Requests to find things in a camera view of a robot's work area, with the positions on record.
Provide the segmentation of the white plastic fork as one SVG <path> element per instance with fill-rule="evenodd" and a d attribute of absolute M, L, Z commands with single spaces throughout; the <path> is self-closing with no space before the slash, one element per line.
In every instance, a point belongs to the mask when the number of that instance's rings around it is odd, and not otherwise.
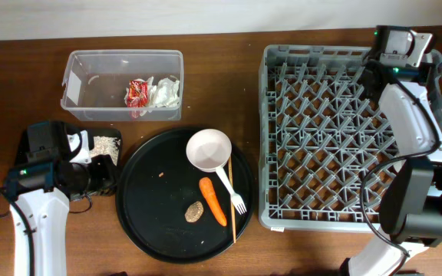
<path fill-rule="evenodd" d="M 223 185 L 226 187 L 226 189 L 230 195 L 231 203 L 233 204 L 235 210 L 240 215 L 245 214 L 247 211 L 246 205 L 245 205 L 241 195 L 236 193 L 235 190 L 233 189 L 231 182 L 229 181 L 229 177 L 227 176 L 224 168 L 223 167 L 216 167 L 216 174 L 220 178 L 220 180 L 222 181 Z"/>

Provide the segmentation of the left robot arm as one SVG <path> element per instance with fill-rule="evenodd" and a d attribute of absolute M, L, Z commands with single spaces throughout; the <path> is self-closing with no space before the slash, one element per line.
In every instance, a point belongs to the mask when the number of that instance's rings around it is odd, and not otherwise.
<path fill-rule="evenodd" d="M 114 128 L 44 121 L 23 131 L 15 164 L 0 188 L 15 230 L 16 275 L 67 273 L 70 204 L 115 193 L 121 146 Z"/>

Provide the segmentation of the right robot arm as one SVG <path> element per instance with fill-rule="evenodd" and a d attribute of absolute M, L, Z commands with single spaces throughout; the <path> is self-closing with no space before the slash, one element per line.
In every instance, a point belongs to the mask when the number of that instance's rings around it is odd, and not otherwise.
<path fill-rule="evenodd" d="M 394 275 L 415 255 L 442 242 L 442 123 L 433 112 L 435 37 L 409 27 L 379 25 L 364 57 L 364 97 L 386 116 L 398 155 L 378 164 L 370 178 L 400 163 L 379 207 L 379 228 L 356 256 L 346 258 L 342 275 Z"/>

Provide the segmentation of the rice and peanut scraps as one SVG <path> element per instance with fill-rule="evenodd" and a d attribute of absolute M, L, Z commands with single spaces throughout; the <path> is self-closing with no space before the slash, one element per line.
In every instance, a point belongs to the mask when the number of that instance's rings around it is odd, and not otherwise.
<path fill-rule="evenodd" d="M 116 166 L 119 160 L 119 146 L 121 141 L 116 137 L 95 136 L 94 148 L 90 151 L 91 158 L 99 155 L 108 155 Z"/>

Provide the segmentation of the red snack wrapper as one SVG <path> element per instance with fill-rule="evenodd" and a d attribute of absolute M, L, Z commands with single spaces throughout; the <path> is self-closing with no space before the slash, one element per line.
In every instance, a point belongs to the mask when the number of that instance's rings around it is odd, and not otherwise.
<path fill-rule="evenodd" d="M 148 83 L 144 80 L 131 80 L 125 102 L 128 107 L 145 107 L 148 103 Z"/>

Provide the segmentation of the orange carrot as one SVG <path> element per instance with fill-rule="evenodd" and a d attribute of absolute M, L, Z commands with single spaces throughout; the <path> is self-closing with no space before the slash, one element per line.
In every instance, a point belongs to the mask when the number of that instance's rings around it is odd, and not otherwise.
<path fill-rule="evenodd" d="M 210 208 L 210 211 L 212 212 L 214 218 L 217 220 L 217 222 L 223 226 L 227 226 L 227 219 L 223 212 L 223 210 L 220 207 L 219 201 L 216 196 L 215 189 L 213 187 L 213 183 L 208 177 L 203 177 L 199 181 L 199 187 L 200 191 L 206 200 L 207 205 Z"/>

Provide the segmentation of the pink bowl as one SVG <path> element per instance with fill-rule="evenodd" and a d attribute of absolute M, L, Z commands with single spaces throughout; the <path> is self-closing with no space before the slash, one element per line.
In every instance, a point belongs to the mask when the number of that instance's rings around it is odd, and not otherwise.
<path fill-rule="evenodd" d="M 205 173 L 214 173 L 224 167 L 232 152 L 229 137 L 216 129 L 205 129 L 193 134 L 186 145 L 186 156 L 192 165 Z"/>

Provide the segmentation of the white tissue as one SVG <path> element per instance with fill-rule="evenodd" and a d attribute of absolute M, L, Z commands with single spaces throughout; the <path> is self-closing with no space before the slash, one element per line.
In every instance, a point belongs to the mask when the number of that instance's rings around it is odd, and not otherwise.
<path fill-rule="evenodd" d="M 180 80 L 168 77 L 153 84 L 154 77 L 147 79 L 147 103 L 145 107 L 175 107 L 180 102 Z"/>

